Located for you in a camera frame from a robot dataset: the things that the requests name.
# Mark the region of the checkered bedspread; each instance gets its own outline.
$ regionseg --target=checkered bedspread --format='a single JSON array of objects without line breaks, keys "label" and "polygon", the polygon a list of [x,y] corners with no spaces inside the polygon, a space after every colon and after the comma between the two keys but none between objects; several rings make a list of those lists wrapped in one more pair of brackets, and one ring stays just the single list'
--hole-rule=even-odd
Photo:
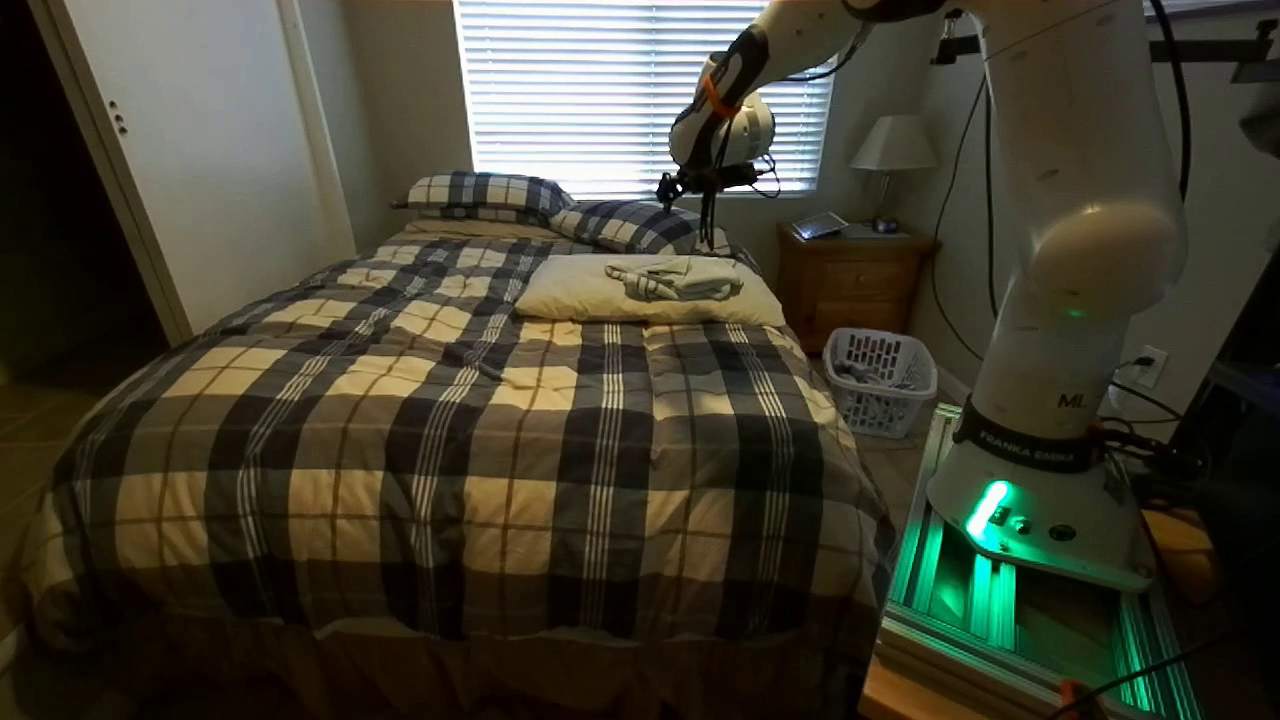
[{"label": "checkered bedspread", "polygon": [[32,529],[35,628],[767,640],[881,614],[881,492],[783,328],[514,319],[574,247],[476,227],[415,224],[116,388]]}]

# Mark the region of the white door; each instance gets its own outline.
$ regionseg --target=white door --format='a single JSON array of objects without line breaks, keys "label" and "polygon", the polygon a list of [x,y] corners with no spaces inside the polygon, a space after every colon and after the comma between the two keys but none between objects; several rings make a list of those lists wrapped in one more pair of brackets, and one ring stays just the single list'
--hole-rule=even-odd
[{"label": "white door", "polygon": [[354,255],[291,0],[32,6],[173,341]]}]

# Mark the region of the pillow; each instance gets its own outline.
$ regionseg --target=pillow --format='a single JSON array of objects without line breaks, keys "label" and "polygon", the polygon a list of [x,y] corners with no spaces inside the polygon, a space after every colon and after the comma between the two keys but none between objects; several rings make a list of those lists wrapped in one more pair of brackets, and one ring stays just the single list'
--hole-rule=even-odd
[{"label": "pillow", "polygon": [[613,251],[682,251],[695,242],[695,224],[640,202],[574,202],[552,227],[568,242]]},{"label": "pillow", "polygon": [[442,172],[442,175],[418,175],[405,208],[415,208],[418,216],[442,216],[442,219],[514,219],[514,224],[552,224],[552,216],[571,197],[545,175],[512,175],[512,172]]},{"label": "pillow", "polygon": [[787,326],[767,286],[724,255],[547,255],[514,299],[533,319]]}]

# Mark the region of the green light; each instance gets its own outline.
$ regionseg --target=green light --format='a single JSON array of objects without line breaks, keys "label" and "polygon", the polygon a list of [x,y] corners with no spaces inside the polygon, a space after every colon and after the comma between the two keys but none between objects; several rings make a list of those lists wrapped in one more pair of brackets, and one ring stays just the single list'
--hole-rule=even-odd
[{"label": "green light", "polygon": [[1007,492],[1010,492],[1007,482],[992,482],[992,484],[985,488],[985,497],[977,502],[977,514],[972,514],[966,526],[965,526],[965,531],[966,531],[972,541],[985,541],[985,531],[987,531],[987,526],[992,526],[992,515],[999,514],[999,504],[1003,504]]}]

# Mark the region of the window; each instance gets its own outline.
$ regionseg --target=window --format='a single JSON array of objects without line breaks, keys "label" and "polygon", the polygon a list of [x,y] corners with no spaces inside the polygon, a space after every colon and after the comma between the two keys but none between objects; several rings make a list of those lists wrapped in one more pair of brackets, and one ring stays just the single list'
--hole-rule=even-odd
[{"label": "window", "polygon": [[[456,0],[473,162],[534,172],[571,197],[653,197],[670,172],[667,129],[708,53],[758,18],[758,0]],[[767,86],[774,179],[812,193],[830,82]]]}]

